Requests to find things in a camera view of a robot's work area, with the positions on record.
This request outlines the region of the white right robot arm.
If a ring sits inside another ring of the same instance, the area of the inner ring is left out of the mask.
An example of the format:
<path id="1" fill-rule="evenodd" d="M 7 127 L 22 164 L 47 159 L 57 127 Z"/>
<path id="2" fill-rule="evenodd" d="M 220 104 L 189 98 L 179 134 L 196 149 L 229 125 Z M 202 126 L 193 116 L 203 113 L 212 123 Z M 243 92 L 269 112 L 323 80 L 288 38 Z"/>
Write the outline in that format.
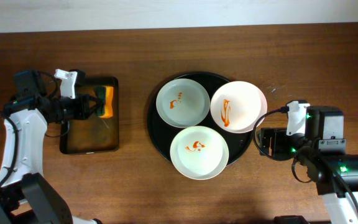
<path id="1" fill-rule="evenodd" d="M 305 166 L 331 223 L 358 223 L 358 155 L 346 153 L 343 112 L 334 106 L 293 103 L 277 111 L 287 114 L 297 129 L 254 128 L 252 140 L 261 155 Z"/>

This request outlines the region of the grey-white plate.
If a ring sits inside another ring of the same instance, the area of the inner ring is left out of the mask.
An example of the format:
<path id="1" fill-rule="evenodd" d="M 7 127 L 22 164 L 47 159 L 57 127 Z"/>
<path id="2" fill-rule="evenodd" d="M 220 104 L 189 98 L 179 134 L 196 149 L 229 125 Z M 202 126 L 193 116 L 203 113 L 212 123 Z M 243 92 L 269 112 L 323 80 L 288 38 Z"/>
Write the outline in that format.
<path id="1" fill-rule="evenodd" d="M 210 98 L 198 82 L 179 78 L 166 83 L 157 93 L 155 102 L 158 115 L 170 126 L 196 126 L 207 117 Z"/>

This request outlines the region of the orange and green sponge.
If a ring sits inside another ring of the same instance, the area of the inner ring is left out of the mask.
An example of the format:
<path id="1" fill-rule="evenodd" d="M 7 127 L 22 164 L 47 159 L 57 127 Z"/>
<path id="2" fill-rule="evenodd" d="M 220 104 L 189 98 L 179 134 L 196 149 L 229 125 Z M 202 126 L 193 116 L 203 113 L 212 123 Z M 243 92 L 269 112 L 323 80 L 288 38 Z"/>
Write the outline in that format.
<path id="1" fill-rule="evenodd" d="M 103 99 L 104 116 L 102 119 L 112 118 L 113 112 L 113 99 L 114 99 L 114 87 L 113 86 L 97 86 L 94 88 L 96 97 Z"/>

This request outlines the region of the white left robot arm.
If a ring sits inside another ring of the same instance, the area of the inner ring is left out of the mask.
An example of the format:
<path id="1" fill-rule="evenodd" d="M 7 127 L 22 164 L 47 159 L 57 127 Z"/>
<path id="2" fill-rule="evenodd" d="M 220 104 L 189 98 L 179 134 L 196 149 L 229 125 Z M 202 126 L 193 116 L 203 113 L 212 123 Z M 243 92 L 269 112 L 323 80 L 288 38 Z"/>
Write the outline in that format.
<path id="1" fill-rule="evenodd" d="M 110 118 L 114 88 L 96 85 L 94 95 L 77 94 L 81 70 L 56 70 L 55 89 L 47 93 L 43 72 L 14 75 L 17 94 L 0 112 L 6 142 L 0 169 L 0 223 L 85 223 L 75 217 L 43 175 L 43 143 L 50 123 L 86 120 L 92 114 Z"/>

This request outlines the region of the cream-white plate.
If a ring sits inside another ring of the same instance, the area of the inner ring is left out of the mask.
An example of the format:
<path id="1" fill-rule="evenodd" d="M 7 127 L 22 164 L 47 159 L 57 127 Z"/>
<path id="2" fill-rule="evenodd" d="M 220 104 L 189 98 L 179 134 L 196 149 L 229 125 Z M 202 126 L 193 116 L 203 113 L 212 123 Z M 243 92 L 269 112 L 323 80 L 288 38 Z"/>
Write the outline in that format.
<path id="1" fill-rule="evenodd" d="M 176 170 L 185 177 L 208 180 L 227 166 L 229 148 L 217 131 L 206 126 L 192 126 L 173 138 L 170 158 Z"/>

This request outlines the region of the pink-white plate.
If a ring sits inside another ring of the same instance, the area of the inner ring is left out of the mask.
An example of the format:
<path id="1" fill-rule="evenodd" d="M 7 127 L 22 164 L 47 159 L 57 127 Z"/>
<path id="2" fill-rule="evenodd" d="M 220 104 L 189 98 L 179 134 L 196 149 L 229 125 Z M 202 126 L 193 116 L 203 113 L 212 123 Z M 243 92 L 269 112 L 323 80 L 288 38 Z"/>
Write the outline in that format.
<path id="1" fill-rule="evenodd" d="M 267 100 L 262 91 L 249 82 L 229 82 L 213 94 L 210 112 L 221 129 L 247 133 L 261 123 L 259 118 L 267 112 Z"/>

